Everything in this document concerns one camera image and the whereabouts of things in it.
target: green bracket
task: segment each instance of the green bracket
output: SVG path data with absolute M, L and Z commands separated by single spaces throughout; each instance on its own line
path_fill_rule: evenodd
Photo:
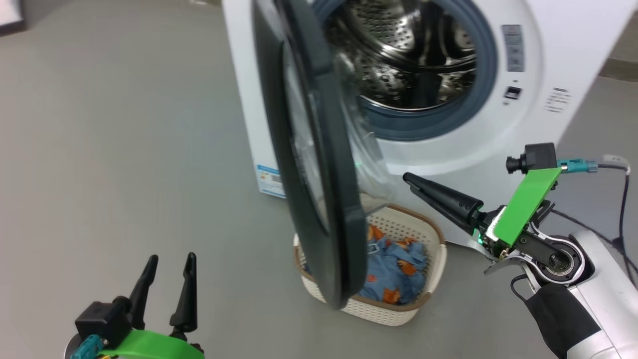
M 204 354 L 187 342 L 148 330 L 133 330 L 117 349 L 100 355 L 126 359 L 204 359 Z
M 510 247 L 516 243 L 560 174 L 560 168 L 535 169 L 527 173 L 494 228 L 494 234 L 501 241 Z

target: white cable tag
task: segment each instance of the white cable tag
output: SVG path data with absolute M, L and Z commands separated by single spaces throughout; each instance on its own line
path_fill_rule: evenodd
M 629 161 L 625 160 L 624 157 L 620 157 L 620 156 L 616 156 L 616 155 L 604 155 L 602 157 L 602 160 L 604 162 L 616 162 L 617 164 L 621 164 L 625 167 L 627 167 L 627 171 L 625 171 L 625 175 L 629 176 L 629 174 L 632 172 L 632 168 L 631 166 L 629 166 Z

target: stainless steel drum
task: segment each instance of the stainless steel drum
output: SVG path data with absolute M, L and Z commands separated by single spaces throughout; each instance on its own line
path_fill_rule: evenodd
M 326 33 L 352 62 L 361 95 L 375 105 L 424 111 L 473 84 L 471 38 L 429 1 L 347 0 Z

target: blue fabric with orange pattern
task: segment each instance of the blue fabric with orange pattern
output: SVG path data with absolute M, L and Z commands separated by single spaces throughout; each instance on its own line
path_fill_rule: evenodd
M 366 283 L 359 295 L 395 305 L 414 302 L 426 283 L 423 243 L 412 238 L 391 241 L 371 225 L 368 244 L 376 244 L 378 251 L 368 255 Z

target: gray label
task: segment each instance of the gray label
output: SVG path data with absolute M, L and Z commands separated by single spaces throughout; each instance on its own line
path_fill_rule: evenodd
M 523 29 L 520 25 L 503 25 L 503 37 L 507 50 L 507 71 L 525 71 L 525 51 L 523 47 Z

